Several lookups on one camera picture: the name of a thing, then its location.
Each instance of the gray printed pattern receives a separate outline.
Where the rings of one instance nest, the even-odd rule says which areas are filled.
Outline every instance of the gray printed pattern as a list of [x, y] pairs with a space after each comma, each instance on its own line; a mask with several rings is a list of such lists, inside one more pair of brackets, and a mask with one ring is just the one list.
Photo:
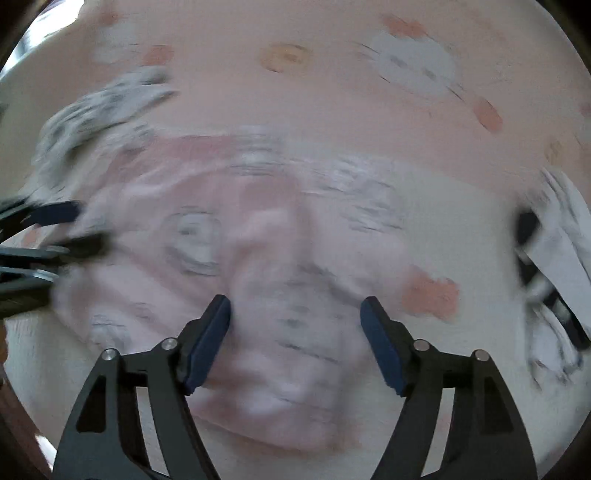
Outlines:
[[116, 323], [104, 314], [94, 315], [90, 320], [88, 342], [102, 349], [116, 348], [121, 354], [127, 353], [131, 336], [125, 325]]
[[334, 366], [340, 364], [340, 323], [358, 314], [361, 299], [339, 285], [334, 274], [316, 265], [300, 267], [269, 300], [285, 311], [285, 316], [277, 319], [279, 346]]
[[166, 258], [184, 274], [213, 277], [219, 275], [215, 245], [220, 223], [210, 212], [188, 208], [164, 221], [169, 240]]

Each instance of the cartoon face print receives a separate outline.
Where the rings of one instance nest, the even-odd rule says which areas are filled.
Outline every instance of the cartoon face print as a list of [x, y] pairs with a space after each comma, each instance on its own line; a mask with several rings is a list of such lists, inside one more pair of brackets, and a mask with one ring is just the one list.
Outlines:
[[456, 84], [456, 64], [452, 55], [428, 36], [395, 37], [379, 31], [366, 45], [368, 55], [378, 74], [390, 83], [397, 83], [424, 96], [446, 95]]
[[176, 213], [166, 220], [166, 228], [170, 239], [165, 249], [171, 263], [186, 274], [219, 274], [215, 246], [220, 225], [212, 213], [197, 210]]

